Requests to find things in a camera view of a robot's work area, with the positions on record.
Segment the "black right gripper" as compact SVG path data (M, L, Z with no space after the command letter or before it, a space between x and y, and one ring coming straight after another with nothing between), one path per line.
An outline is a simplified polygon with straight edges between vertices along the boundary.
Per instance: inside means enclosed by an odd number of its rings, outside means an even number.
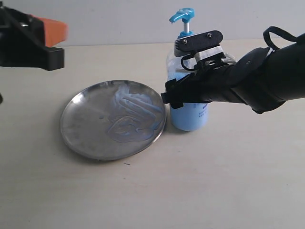
M169 80L161 93L163 103L173 109L183 107L184 103L237 103L238 97L227 83L231 70L231 65L224 65L199 71L195 76Z

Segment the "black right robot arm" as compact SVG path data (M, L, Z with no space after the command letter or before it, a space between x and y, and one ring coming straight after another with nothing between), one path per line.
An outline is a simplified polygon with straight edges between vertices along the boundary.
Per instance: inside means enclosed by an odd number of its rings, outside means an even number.
M199 62L195 73L165 84L163 102L174 109L184 103L245 104L262 114L286 101L304 98L305 36L282 37L293 44L278 48L265 32L267 47L252 50L236 64Z

